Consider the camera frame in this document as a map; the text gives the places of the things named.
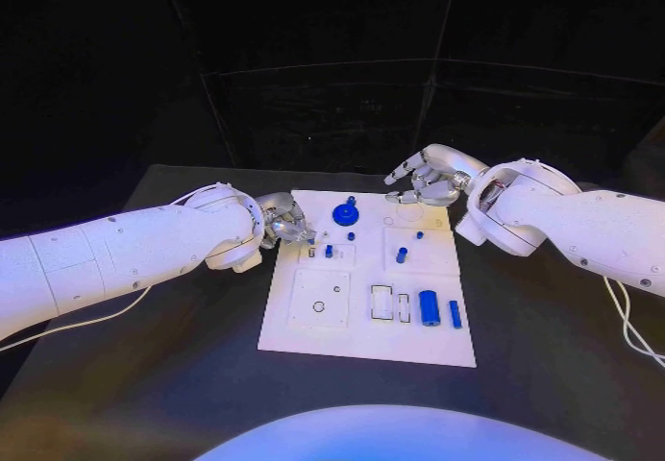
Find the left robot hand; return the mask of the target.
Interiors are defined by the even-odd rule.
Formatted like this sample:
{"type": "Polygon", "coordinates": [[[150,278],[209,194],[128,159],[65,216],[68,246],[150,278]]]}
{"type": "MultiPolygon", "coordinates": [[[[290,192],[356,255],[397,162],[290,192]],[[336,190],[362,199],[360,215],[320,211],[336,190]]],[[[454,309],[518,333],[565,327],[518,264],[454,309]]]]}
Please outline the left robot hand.
{"type": "Polygon", "coordinates": [[[257,198],[262,210],[264,236],[261,246],[272,249],[277,241],[314,243],[316,231],[310,229],[304,213],[294,196],[288,192],[277,192],[257,198]]]}

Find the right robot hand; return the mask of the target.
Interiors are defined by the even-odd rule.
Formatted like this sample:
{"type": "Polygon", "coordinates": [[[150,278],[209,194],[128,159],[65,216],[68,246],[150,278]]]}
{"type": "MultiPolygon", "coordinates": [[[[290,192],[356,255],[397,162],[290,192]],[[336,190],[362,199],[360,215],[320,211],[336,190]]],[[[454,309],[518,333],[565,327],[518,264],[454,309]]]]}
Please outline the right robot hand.
{"type": "Polygon", "coordinates": [[[389,203],[450,206],[463,193],[470,193],[476,179],[489,166],[454,148],[430,144],[394,169],[385,177],[386,185],[409,177],[411,189],[385,195],[389,203]]]}

